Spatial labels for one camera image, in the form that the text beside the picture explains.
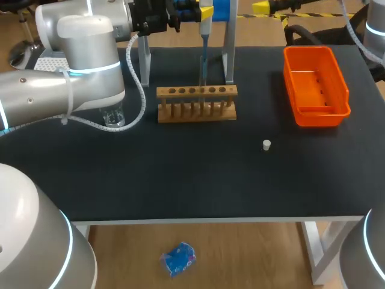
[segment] wooden peg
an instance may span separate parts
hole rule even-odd
[[[210,103],[210,115],[213,116],[214,115],[214,101],[212,101]]]
[[[183,101],[180,102],[180,117],[185,115],[185,103]]]
[[[200,116],[203,116],[204,109],[205,109],[205,102],[200,101]]]
[[[233,96],[229,96],[229,98],[227,99],[227,107],[231,107],[231,103],[233,102]]]
[[[164,113],[167,112],[166,98],[163,98],[163,99],[162,99],[162,109],[163,109],[163,112],[164,112]]]
[[[174,117],[175,115],[175,103],[171,104],[171,117]]]
[[[191,116],[194,116],[195,113],[195,102],[191,102]]]
[[[224,101],[221,101],[220,115],[223,115]]]

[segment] white device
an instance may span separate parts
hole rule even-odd
[[[90,244],[29,177],[0,164],[0,200],[0,288],[95,288]]]

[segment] clear glass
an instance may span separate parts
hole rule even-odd
[[[110,107],[100,109],[103,114],[104,122],[109,128],[120,128],[126,124],[122,102],[118,102]]]

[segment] test tube rack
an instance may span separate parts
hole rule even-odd
[[[161,100],[158,122],[236,120],[234,97],[237,95],[236,85],[157,87],[156,98]]]

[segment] small white cap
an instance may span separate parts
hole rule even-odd
[[[271,145],[271,141],[269,141],[269,140],[264,140],[262,144],[263,144],[263,150],[264,150],[264,151],[268,151],[269,148],[270,148],[270,145]]]

